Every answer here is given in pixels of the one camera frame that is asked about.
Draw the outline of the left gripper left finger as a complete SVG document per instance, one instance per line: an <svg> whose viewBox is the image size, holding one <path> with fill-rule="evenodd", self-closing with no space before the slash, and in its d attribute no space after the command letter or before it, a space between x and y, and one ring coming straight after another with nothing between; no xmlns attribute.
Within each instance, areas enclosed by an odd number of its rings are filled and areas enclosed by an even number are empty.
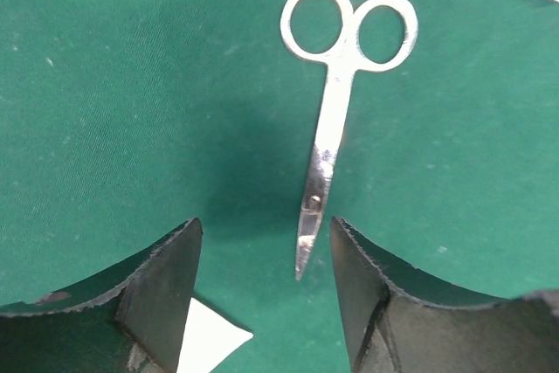
<svg viewBox="0 0 559 373"><path fill-rule="evenodd" d="M1 308L3 372L175 372L203 230L192 218L32 303Z"/></svg>

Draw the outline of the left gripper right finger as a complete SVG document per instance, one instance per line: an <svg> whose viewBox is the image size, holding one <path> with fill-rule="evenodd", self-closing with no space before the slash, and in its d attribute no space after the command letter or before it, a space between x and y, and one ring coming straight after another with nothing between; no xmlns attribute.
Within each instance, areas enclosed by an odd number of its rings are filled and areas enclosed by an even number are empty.
<svg viewBox="0 0 559 373"><path fill-rule="evenodd" d="M512 299L426 273L333 218L330 247L354 372L556 372L558 292Z"/></svg>

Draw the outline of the small silver scissors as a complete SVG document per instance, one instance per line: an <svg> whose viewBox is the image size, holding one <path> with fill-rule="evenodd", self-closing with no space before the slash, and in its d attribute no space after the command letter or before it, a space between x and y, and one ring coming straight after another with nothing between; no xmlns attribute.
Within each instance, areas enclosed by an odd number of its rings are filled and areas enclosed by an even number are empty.
<svg viewBox="0 0 559 373"><path fill-rule="evenodd" d="M418 16L409 0L367 0L358 7L350 0L333 0L342 19L338 39L324 52L308 52L297 43L291 27L294 9L300 1L286 0L279 21L280 35L294 56L323 64L327 74L300 206L295 250L297 280L303 277L325 215L355 74L384 73L400 66L410 56L418 38ZM359 41L362 21L380 7L397 12L404 23L404 39L394 57L384 63L369 59Z"/></svg>

